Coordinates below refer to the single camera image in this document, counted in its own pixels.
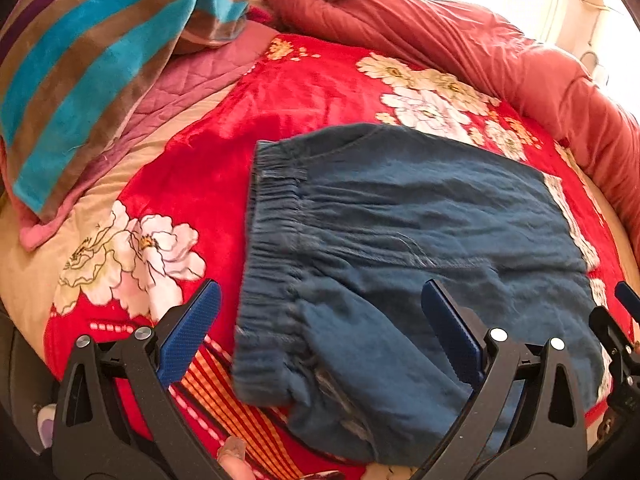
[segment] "white flower print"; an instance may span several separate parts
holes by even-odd
[[[371,52],[370,57],[364,57],[356,63],[358,70],[373,79],[382,79],[389,86],[416,86],[415,74],[403,62],[391,57],[380,56]]]
[[[395,94],[383,94],[383,104],[396,109],[398,120],[410,128],[424,134],[433,134],[448,139],[459,140],[466,144],[472,141],[460,124],[471,121],[453,108],[445,100],[427,90],[394,88]]]
[[[421,73],[420,88],[436,91],[448,100],[456,110],[485,116],[489,113],[486,103],[492,101],[493,104],[497,101],[458,81],[454,75],[444,74],[432,68],[422,70]]]
[[[68,314],[82,292],[94,305],[116,299],[132,318],[150,315],[158,321],[172,306],[182,304],[176,280],[204,276],[204,260],[191,251],[197,241],[198,232],[188,224],[173,226],[169,216],[160,215],[130,219],[116,201],[108,221],[65,264],[54,307]]]
[[[114,291],[123,308],[147,310],[158,321],[172,307],[182,304],[182,290],[175,280],[199,280],[204,276],[204,260],[191,248],[198,232],[188,224],[172,225],[169,216],[147,215],[127,226],[136,254],[135,267],[122,287]],[[146,307],[140,305],[146,292]]]
[[[58,278],[53,305],[59,314],[68,314],[82,291],[91,303],[104,305],[113,299],[112,289],[120,285],[122,272],[134,269],[130,250],[127,211],[116,201],[109,219],[85,238],[66,262]]]
[[[496,143],[504,156],[512,160],[527,160],[520,138],[511,130],[504,129],[495,121],[487,121],[484,132]]]

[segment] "wall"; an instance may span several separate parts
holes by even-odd
[[[603,0],[585,1],[596,6],[604,5]],[[582,0],[569,0],[556,45],[580,59],[582,54],[591,50],[591,39],[601,12]]]

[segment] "beige sheet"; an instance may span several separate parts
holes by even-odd
[[[44,359],[42,337],[58,276],[69,256],[111,210],[131,177],[155,159],[185,126],[213,110],[233,85],[197,102],[140,142],[76,203],[60,231],[33,253],[18,241],[18,224],[8,202],[0,210],[0,298],[27,342]]]

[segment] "red comforter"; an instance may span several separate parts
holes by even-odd
[[[430,0],[265,0],[302,34],[452,73],[551,136],[614,207],[640,264],[640,129],[569,54],[483,7]]]
[[[45,337],[47,361],[56,375],[62,375],[79,335],[88,333],[99,342],[126,336],[188,298],[203,277],[213,278],[222,287],[222,310],[185,378],[170,389],[199,439],[212,452],[230,434],[245,440],[258,480],[291,480],[327,470],[360,478],[364,467],[314,452],[293,438],[285,411],[241,404],[229,365],[256,141],[362,121],[412,123],[548,174],[550,193],[589,269],[594,305],[608,304],[629,333],[630,319],[613,297],[622,279],[615,244],[551,135],[521,119],[506,102],[421,68],[365,48],[277,37],[221,105],[176,135],[140,170],[110,218],[69,259]],[[409,88],[429,85],[433,91]],[[451,88],[460,92],[450,93]],[[134,426],[144,431],[126,384],[122,394]],[[597,413],[592,410],[590,417]]]

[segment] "denim shorts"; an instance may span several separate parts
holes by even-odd
[[[420,309],[430,278],[522,342],[564,339],[596,401],[586,264],[529,166],[403,126],[260,142],[247,245],[234,388],[290,406],[289,429],[315,449],[417,466],[449,429],[470,389]]]

